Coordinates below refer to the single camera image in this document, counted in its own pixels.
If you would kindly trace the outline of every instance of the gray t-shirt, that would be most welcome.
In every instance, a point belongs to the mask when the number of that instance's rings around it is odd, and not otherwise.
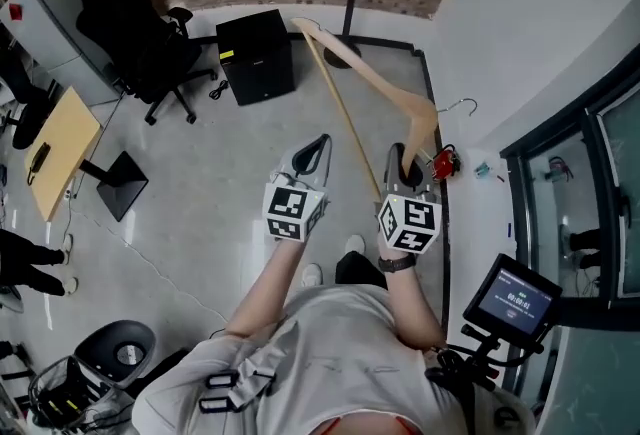
[[[388,293],[375,286],[305,289],[261,341],[200,343],[138,397],[142,435],[306,435],[358,411],[402,417],[429,435],[466,435],[458,401],[425,378],[425,358],[395,334]],[[225,369],[275,371],[269,394],[241,413],[202,414],[204,381]]]

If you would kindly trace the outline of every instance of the wooden hanger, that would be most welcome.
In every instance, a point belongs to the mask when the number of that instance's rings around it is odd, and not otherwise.
[[[338,93],[338,90],[333,83],[333,79],[331,78],[331,75],[329,74],[329,71],[327,70],[322,58],[318,54],[313,41],[309,37],[313,37],[315,40],[328,47],[337,56],[342,58],[353,68],[354,71],[360,74],[376,90],[387,97],[393,104],[400,108],[400,110],[402,110],[409,117],[409,119],[411,120],[409,135],[407,136],[404,154],[402,155],[402,169],[404,170],[405,175],[409,173],[409,168],[411,167],[413,158],[418,153],[420,147],[422,147],[422,145],[424,144],[427,136],[432,134],[438,126],[438,113],[436,111],[436,108],[433,103],[426,99],[424,96],[407,92],[406,90],[402,90],[401,88],[398,88],[389,83],[386,79],[384,79],[376,71],[369,67],[369,65],[367,65],[362,60],[362,58],[360,58],[351,49],[349,49],[340,40],[338,40],[334,35],[326,30],[322,30],[320,28],[320,25],[315,21],[296,17],[292,19],[291,22],[302,31],[302,34],[309,44],[311,52],[316,62],[318,63],[318,66],[320,67],[325,80],[329,85],[329,90],[331,90],[331,93],[336,98],[338,106],[340,107],[342,114],[347,120],[347,125],[353,133],[356,144],[361,153],[361,157],[364,159],[364,162],[368,168],[370,180],[373,181],[375,185],[377,198],[379,200],[380,192],[371,171],[371,166],[369,165],[366,155],[364,154],[364,150],[362,149],[360,139],[355,132],[353,123],[351,122],[349,114],[347,113],[346,108],[344,107],[344,103],[342,102],[342,98],[340,97],[340,94]]]

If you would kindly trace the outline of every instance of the person's arm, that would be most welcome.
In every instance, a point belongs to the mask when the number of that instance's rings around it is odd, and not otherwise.
[[[280,321],[304,243],[282,240],[264,270],[244,297],[225,328],[227,334],[249,337]]]
[[[400,259],[407,254],[387,247],[378,234],[378,249],[383,259]],[[433,346],[444,347],[444,332],[427,302],[415,267],[395,273],[385,273],[391,298],[391,313],[400,339],[411,348],[426,351]]]

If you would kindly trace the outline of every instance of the person's hand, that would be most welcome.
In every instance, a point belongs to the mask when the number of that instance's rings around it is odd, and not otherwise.
[[[395,250],[393,248],[389,248],[387,246],[387,242],[384,240],[384,237],[382,236],[382,232],[379,231],[378,232],[378,251],[380,252],[380,257],[382,257],[385,260],[396,260],[396,259],[402,259],[403,257],[406,257],[408,254],[406,252],[403,252],[402,250]]]

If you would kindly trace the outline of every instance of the wooden desk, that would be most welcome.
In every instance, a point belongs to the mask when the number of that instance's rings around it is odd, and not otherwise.
[[[73,87],[69,88],[49,115],[24,160],[28,177],[33,157],[42,144],[51,146],[31,183],[31,191],[45,221],[53,218],[69,181],[78,169],[100,180],[98,194],[118,222],[148,184],[147,177],[126,152],[120,153],[107,171],[84,159],[99,134],[100,124]]]
[[[24,160],[28,175],[40,146],[45,142],[51,146],[31,184],[38,209],[46,222],[53,218],[69,181],[99,135],[100,123],[73,87],[69,88],[42,126]]]

